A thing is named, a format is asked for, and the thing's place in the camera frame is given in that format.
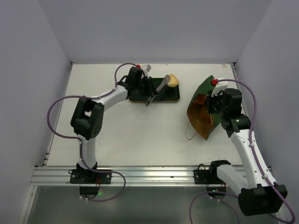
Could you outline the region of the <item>metal tongs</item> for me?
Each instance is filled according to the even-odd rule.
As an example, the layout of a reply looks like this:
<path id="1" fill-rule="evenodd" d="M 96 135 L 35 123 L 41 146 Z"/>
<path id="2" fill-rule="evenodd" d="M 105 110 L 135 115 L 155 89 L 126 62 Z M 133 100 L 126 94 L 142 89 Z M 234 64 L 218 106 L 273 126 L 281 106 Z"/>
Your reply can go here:
<path id="1" fill-rule="evenodd" d="M 170 76 L 169 75 L 166 75 L 165 77 L 164 77 L 164 79 L 162 80 L 162 82 L 161 82 L 161 84 L 157 87 L 157 89 L 156 89 L 156 92 L 157 92 L 157 94 L 152 94 L 146 101 L 145 101 L 145 106 L 149 106 L 150 105 L 150 103 L 154 100 L 154 98 L 156 97 L 156 96 L 158 96 L 158 94 L 159 94 L 159 92 L 161 91 L 161 89 L 165 86 L 165 85 L 167 85 L 169 82 L 170 82 L 170 80 L 171 80 L 171 78 L 170 78 Z"/>

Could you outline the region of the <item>round bun bread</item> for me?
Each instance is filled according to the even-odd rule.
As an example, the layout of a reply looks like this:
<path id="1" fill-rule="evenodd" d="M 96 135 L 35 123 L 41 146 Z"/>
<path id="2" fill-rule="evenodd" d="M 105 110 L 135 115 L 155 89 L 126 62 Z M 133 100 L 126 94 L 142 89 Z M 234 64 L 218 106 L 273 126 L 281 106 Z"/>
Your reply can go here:
<path id="1" fill-rule="evenodd" d="M 169 77 L 170 77 L 170 80 L 169 80 L 169 82 L 167 83 L 167 86 L 169 86 L 169 87 L 171 87 L 171 88 L 174 88 L 174 87 L 178 86 L 179 81 L 178 81 L 178 79 L 176 78 L 176 76 L 173 75 L 173 74 L 169 74 Z"/>

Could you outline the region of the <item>green paper bag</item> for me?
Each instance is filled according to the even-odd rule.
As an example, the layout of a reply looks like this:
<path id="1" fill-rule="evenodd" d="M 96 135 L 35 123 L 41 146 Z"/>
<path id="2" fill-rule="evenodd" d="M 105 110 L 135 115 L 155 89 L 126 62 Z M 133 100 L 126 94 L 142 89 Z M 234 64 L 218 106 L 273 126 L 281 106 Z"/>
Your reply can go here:
<path id="1" fill-rule="evenodd" d="M 209 114 L 205 105 L 207 94 L 214 90 L 214 87 L 210 84 L 213 79 L 213 76 L 209 76 L 202 84 L 199 85 L 186 112 L 189 120 L 188 125 L 191 124 L 195 130 L 194 136 L 198 134 L 204 140 L 208 140 L 210 134 L 221 123 L 220 116 L 217 114 Z"/>

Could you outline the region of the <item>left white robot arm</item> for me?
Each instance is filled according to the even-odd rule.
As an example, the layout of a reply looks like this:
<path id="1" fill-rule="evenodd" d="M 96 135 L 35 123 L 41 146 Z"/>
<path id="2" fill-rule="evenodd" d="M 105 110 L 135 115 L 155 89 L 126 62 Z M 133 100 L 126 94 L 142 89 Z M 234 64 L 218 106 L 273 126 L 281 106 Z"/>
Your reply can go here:
<path id="1" fill-rule="evenodd" d="M 97 161 L 95 158 L 95 141 L 100 133 L 104 112 L 115 104 L 127 100 L 132 94 L 139 93 L 145 97 L 157 96 L 152 78 L 148 75 L 150 65 L 133 65 L 124 81 L 115 82 L 115 87 L 95 97 L 79 99 L 71 119 L 71 126 L 79 138 L 79 161 L 76 168 L 86 183 L 97 178 Z"/>

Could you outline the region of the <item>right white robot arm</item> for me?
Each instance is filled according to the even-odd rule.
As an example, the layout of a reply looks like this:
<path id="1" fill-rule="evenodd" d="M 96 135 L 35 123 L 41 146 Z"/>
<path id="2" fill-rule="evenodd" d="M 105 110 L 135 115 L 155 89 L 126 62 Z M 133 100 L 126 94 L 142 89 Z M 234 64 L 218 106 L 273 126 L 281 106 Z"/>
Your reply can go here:
<path id="1" fill-rule="evenodd" d="M 224 181 L 236 194 L 245 216 L 277 213 L 287 196 L 285 185 L 279 185 L 267 168 L 255 137 L 250 132 L 251 121 L 242 113 L 242 93 L 233 88 L 205 100 L 208 113 L 218 114 L 221 126 L 234 144 L 241 158 L 246 176 L 242 177 L 228 161 L 213 161 L 208 178 L 213 183 Z"/>

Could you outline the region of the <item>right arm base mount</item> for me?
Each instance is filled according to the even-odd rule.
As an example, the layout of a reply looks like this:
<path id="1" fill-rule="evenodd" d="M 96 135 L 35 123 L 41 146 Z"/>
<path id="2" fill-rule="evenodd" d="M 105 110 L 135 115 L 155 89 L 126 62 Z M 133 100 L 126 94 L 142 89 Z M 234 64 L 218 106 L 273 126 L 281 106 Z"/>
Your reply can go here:
<path id="1" fill-rule="evenodd" d="M 206 191 L 210 191 L 209 196 L 216 198 L 223 196 L 218 192 L 226 192 L 226 183 L 216 177 L 215 172 L 210 166 L 199 164 L 193 170 L 194 183 L 196 185 L 205 185 Z"/>

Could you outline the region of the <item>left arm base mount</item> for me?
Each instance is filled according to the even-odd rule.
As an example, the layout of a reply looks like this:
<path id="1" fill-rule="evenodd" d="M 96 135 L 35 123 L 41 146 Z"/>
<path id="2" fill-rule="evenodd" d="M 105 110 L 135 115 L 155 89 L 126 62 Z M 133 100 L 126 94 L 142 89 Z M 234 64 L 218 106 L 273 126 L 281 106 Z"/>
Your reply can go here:
<path id="1" fill-rule="evenodd" d="M 100 192 L 101 184 L 110 184 L 112 172 L 97 173 L 90 170 L 72 169 L 68 173 L 71 175 L 70 184 L 79 184 L 79 194 L 85 199 L 94 199 Z"/>

